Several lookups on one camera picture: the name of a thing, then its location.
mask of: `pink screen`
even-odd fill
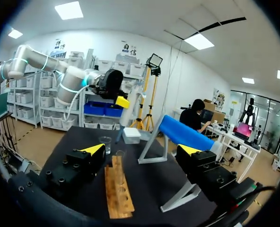
[[[247,137],[250,137],[250,134],[252,133],[252,129],[253,129],[252,126],[240,122],[236,131]]]

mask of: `glass cup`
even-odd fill
[[[111,153],[111,142],[112,138],[107,136],[99,137],[99,142],[105,144],[105,153],[109,155]]]

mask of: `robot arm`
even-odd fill
[[[23,78],[27,64],[44,71],[56,71],[59,74],[62,80],[57,88],[57,101],[63,105],[70,105],[76,93],[85,86],[91,87],[95,94],[105,99],[116,100],[118,96],[127,97],[120,90],[123,80],[120,71],[110,70],[102,79],[102,72],[70,66],[27,45],[19,46],[14,59],[0,64],[0,82],[5,79]]]

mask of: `person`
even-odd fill
[[[180,116],[180,122],[186,126],[202,133],[211,122],[206,122],[203,127],[201,127],[200,114],[204,110],[205,104],[201,99],[196,99],[191,108],[184,110]]]

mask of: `blue storage bin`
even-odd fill
[[[107,103],[105,107],[106,116],[121,117],[123,107],[111,103]]]
[[[84,105],[85,114],[104,115],[105,103],[101,102],[88,102]]]

